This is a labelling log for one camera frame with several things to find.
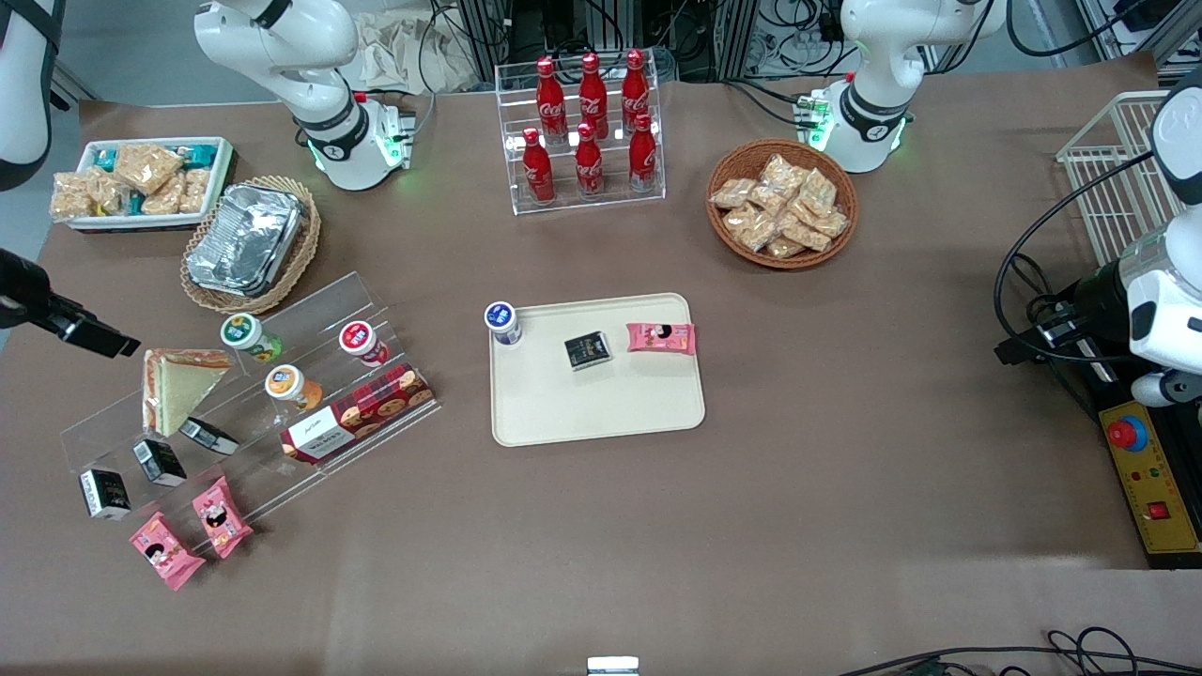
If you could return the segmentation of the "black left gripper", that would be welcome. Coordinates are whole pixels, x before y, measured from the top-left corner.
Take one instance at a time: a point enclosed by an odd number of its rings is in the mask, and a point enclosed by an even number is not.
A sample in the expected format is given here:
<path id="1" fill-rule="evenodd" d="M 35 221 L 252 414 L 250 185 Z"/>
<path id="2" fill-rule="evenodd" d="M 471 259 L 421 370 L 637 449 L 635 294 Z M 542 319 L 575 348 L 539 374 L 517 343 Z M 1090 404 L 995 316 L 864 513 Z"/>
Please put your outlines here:
<path id="1" fill-rule="evenodd" d="M 1133 362 L 1129 349 L 1127 291 L 1120 263 L 1112 261 L 1055 295 L 1033 300 L 1033 313 L 1051 312 L 1051 319 L 1033 320 L 1035 332 L 1022 332 L 996 344 L 1002 364 Z"/>

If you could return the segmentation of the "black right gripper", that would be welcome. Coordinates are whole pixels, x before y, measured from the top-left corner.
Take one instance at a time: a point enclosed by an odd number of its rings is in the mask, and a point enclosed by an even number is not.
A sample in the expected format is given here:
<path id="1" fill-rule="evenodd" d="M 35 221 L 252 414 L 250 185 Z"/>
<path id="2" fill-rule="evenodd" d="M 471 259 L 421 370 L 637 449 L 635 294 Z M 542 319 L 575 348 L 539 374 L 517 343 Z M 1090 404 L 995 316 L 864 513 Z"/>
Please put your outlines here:
<path id="1" fill-rule="evenodd" d="M 85 314 L 79 303 L 53 291 L 46 269 L 1 249 L 1 330 L 30 324 L 64 343 L 73 336 L 75 346 L 105 358 L 127 358 L 141 346 L 139 340 Z"/>

